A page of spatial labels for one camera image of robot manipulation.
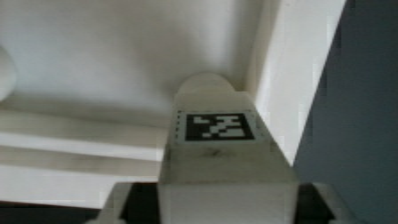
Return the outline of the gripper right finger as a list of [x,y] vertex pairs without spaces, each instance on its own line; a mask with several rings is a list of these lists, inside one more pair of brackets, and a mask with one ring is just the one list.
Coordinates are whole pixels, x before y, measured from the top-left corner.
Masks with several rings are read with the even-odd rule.
[[315,188],[334,215],[327,224],[363,224],[363,221],[357,219],[354,212],[350,211],[334,187],[325,183],[315,183]]

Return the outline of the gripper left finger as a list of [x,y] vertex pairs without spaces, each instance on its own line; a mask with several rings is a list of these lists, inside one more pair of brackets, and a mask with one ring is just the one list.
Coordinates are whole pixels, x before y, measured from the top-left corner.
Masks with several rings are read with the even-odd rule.
[[126,224],[121,214],[126,207],[132,186],[132,183],[117,183],[114,185],[98,217],[91,219],[85,224]]

